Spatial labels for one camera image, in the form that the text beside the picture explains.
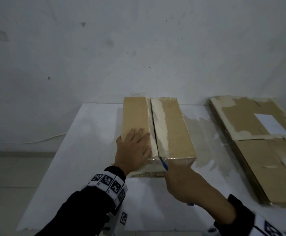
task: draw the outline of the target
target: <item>person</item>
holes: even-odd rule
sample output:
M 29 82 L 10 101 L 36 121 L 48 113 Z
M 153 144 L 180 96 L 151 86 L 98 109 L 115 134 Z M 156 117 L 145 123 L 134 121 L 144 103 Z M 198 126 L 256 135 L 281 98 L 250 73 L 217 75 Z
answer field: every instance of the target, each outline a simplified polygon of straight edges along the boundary
M 150 133 L 142 133 L 142 128 L 137 132 L 132 129 L 124 141 L 118 137 L 114 164 L 91 178 L 84 189 L 73 193 L 36 235 L 99 234 L 109 222 L 107 213 L 115 210 L 125 197 L 126 176 L 142 167 L 151 155 L 151 148 L 145 147 Z M 214 218 L 214 226 L 222 236 L 284 235 L 233 195 L 226 199 L 190 166 L 169 161 L 165 179 L 169 193 L 181 202 L 204 208 Z

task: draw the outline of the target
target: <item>white paper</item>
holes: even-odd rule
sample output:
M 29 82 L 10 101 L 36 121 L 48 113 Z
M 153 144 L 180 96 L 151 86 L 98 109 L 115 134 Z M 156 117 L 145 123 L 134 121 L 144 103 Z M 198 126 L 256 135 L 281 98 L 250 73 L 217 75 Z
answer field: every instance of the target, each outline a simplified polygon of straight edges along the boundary
M 272 115 L 254 114 L 270 134 L 286 135 L 286 130 Z

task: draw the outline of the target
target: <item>person's right arm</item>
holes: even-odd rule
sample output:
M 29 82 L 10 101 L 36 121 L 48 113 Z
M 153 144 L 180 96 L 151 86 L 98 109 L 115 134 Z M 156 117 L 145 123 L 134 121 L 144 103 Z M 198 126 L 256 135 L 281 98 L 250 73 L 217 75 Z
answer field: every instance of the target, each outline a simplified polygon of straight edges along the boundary
M 214 226 L 222 236 L 284 235 L 233 195 L 226 199 L 190 165 L 175 165 L 169 161 L 166 184 L 169 193 L 177 200 L 205 209 L 215 219 Z

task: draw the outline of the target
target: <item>black cuff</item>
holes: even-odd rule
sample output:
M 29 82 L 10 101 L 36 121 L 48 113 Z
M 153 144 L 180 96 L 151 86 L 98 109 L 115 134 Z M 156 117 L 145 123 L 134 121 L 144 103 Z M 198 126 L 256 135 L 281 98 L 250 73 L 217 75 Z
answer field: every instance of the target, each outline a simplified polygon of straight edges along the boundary
M 237 217 L 229 225 L 219 225 L 216 221 L 214 226 L 219 230 L 221 235 L 241 235 L 248 236 L 254 226 L 255 215 L 240 200 L 229 195 L 228 201 L 235 207 Z
M 116 176 L 119 176 L 120 179 L 123 181 L 125 181 L 125 179 L 126 179 L 126 176 L 125 176 L 123 170 L 121 170 L 119 167 L 110 166 L 110 167 L 107 167 L 105 169 L 105 171 L 109 171 L 110 173 L 115 174 Z

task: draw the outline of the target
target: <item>person's left arm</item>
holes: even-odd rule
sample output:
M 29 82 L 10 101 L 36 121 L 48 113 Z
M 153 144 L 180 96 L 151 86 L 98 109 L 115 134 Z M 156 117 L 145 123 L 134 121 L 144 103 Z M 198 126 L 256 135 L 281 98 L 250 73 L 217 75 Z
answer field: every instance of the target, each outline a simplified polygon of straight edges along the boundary
M 97 235 L 109 221 L 108 212 L 123 201 L 126 176 L 143 166 L 151 155 L 146 147 L 149 133 L 142 137 L 132 129 L 121 141 L 117 139 L 117 154 L 113 166 L 90 176 L 90 182 L 81 191 L 74 192 L 58 210 L 56 216 L 36 235 Z

